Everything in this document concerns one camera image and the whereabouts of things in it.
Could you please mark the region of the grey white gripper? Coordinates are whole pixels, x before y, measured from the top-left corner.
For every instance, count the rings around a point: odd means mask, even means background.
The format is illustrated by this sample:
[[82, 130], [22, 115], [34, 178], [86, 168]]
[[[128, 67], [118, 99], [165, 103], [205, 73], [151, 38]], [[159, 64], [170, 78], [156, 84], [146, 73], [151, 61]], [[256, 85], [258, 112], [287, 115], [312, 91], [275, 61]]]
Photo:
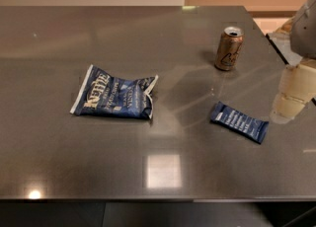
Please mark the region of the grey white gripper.
[[306, 0], [296, 12], [290, 32], [291, 50], [303, 58], [282, 71], [270, 118], [286, 124], [316, 97], [316, 0]]

